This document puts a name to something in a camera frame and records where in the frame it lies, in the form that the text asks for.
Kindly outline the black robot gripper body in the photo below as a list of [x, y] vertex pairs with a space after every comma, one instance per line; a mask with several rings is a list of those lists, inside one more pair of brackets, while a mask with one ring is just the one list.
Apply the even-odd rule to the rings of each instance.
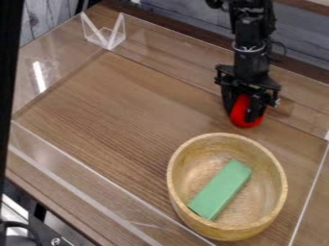
[[234, 64], [218, 64], [214, 83], [219, 86], [231, 86], [239, 95], [250, 96], [254, 93], [267, 93], [267, 106], [279, 104], [281, 85], [270, 76], [271, 42], [264, 39], [258, 45], [239, 46], [231, 44], [234, 49]]

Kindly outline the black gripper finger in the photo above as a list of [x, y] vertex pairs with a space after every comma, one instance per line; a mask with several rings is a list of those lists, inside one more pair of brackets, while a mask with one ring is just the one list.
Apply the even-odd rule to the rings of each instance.
[[268, 103], [267, 93], [254, 93], [248, 97], [248, 106], [246, 108], [246, 122], [254, 123], [264, 113]]
[[239, 91], [231, 86], [220, 87], [220, 96], [223, 101], [223, 107], [227, 113], [231, 113], [235, 101], [239, 96]]

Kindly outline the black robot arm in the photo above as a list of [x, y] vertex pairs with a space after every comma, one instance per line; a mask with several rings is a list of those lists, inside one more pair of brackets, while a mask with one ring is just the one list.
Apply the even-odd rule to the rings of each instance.
[[214, 82], [232, 124], [256, 126], [268, 106], [279, 104], [281, 85], [268, 75], [275, 30], [272, 0], [204, 0], [212, 9], [228, 13], [234, 63], [215, 66]]

